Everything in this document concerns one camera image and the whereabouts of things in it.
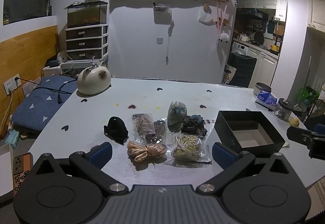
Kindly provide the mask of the white plush sheep toy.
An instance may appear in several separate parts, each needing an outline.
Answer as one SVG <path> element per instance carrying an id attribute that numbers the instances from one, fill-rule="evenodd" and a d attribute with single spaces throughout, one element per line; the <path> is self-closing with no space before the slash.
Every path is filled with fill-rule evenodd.
<path id="1" fill-rule="evenodd" d="M 230 38 L 230 37 L 229 37 L 228 33 L 223 32 L 223 33 L 221 33 L 221 34 L 219 35 L 218 42 L 219 42 L 219 43 L 228 43 L 229 38 Z"/>

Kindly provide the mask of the glass fish tank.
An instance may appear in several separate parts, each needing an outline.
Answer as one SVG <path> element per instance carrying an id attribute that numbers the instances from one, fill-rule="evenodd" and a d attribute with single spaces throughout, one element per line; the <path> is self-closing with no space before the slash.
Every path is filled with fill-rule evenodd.
<path id="1" fill-rule="evenodd" d="M 69 5 L 67 28 L 106 24 L 107 6 L 104 1 Z"/>

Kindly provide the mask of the wall power socket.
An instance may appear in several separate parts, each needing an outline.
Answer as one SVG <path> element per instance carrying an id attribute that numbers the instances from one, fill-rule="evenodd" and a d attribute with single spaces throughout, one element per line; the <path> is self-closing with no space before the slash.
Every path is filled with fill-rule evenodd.
<path id="1" fill-rule="evenodd" d="M 3 87 L 6 95 L 10 95 L 14 90 L 16 90 L 22 84 L 20 75 L 16 74 L 14 77 L 10 78 L 3 83 Z"/>

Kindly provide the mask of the black soft pouch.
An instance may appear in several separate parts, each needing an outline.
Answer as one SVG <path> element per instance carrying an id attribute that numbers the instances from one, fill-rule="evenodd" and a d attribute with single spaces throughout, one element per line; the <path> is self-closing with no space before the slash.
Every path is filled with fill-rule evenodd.
<path id="1" fill-rule="evenodd" d="M 119 117 L 111 117 L 108 120 L 108 124 L 104 126 L 104 134 L 120 145 L 128 139 L 128 130 L 124 121 Z"/>

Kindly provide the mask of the blue white knitted pouch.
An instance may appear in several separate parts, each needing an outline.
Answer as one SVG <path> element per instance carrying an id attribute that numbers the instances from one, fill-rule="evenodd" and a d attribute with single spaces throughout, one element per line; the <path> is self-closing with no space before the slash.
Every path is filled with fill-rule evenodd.
<path id="1" fill-rule="evenodd" d="M 168 125 L 175 125 L 181 123 L 187 116 L 187 107 L 183 102 L 173 101 L 169 106 L 167 113 Z"/>

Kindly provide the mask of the navy triangle-pattern cushion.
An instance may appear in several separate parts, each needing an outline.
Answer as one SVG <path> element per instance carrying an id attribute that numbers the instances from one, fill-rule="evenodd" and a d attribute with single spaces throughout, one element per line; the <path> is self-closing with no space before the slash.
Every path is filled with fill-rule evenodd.
<path id="1" fill-rule="evenodd" d="M 44 77 L 14 111 L 11 117 L 13 129 L 31 138 L 37 137 L 76 89 L 74 78 L 63 75 Z"/>

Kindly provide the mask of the glass jar black lid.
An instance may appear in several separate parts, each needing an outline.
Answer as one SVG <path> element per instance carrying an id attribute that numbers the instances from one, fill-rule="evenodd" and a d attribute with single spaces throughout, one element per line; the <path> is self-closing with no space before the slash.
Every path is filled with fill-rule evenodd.
<path id="1" fill-rule="evenodd" d="M 291 113 L 294 109 L 294 105 L 285 98 L 280 98 L 275 106 L 274 114 L 276 117 L 283 121 L 288 121 Z"/>

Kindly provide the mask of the round metal tin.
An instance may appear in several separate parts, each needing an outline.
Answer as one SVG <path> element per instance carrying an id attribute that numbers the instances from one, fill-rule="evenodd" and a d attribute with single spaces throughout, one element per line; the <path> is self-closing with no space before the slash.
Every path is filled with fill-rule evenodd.
<path id="1" fill-rule="evenodd" d="M 272 88 L 264 83 L 257 82 L 253 89 L 253 93 L 257 96 L 261 91 L 271 93 Z"/>

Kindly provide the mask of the black trash bin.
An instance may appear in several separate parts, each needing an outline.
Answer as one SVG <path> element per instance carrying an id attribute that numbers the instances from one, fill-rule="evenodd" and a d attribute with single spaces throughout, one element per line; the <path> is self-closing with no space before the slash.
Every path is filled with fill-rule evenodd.
<path id="1" fill-rule="evenodd" d="M 249 87 L 256 63 L 257 58 L 231 52 L 227 64 L 235 68 L 236 72 L 229 85 Z"/>

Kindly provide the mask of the dark blue crochet scrunchie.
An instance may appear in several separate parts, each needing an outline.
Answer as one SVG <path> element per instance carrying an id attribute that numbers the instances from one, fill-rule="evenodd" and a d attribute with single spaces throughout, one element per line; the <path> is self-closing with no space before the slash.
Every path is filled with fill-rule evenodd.
<path id="1" fill-rule="evenodd" d="M 201 115 L 187 115 L 182 123 L 181 132 L 203 139 L 207 135 L 205 121 Z"/>

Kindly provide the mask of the white washing machine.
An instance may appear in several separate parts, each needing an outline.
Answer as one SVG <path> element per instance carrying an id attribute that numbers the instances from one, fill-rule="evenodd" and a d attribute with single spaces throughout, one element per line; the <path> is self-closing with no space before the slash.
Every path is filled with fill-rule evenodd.
<path id="1" fill-rule="evenodd" d="M 235 54 L 248 55 L 249 47 L 246 45 L 243 45 L 239 42 L 234 41 L 232 43 L 231 51 L 232 51 L 232 53 L 235 53 Z"/>

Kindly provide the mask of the black storage box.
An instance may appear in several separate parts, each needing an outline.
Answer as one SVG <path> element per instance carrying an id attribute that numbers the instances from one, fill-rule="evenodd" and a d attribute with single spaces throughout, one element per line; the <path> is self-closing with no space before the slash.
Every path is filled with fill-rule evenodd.
<path id="1" fill-rule="evenodd" d="M 214 129 L 221 143 L 239 153 L 248 151 L 258 158 L 279 152 L 284 138 L 260 111 L 219 111 Z"/>

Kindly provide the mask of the yellow lemon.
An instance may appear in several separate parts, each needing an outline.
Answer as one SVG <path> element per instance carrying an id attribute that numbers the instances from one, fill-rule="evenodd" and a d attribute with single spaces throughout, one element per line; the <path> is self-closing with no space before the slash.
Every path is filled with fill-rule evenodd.
<path id="1" fill-rule="evenodd" d="M 290 124 L 292 127 L 299 127 L 300 120 L 299 120 L 297 117 L 290 117 L 290 118 L 289 118 L 289 124 Z"/>

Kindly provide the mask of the white drawer cabinet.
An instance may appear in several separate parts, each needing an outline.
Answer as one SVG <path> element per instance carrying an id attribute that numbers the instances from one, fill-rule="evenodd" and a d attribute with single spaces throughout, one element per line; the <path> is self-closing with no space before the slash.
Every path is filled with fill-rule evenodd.
<path id="1" fill-rule="evenodd" d="M 108 56 L 108 25 L 66 29 L 67 55 L 73 61 L 104 59 Z"/>

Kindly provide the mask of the peach satin bow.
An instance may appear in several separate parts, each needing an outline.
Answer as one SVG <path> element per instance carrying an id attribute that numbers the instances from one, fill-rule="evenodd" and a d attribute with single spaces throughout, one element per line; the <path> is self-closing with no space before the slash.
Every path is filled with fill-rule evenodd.
<path id="1" fill-rule="evenodd" d="M 146 159 L 163 157 L 166 153 L 166 148 L 162 144 L 141 146 L 133 141 L 129 141 L 127 144 L 127 152 L 133 157 L 135 162 L 142 162 Z"/>

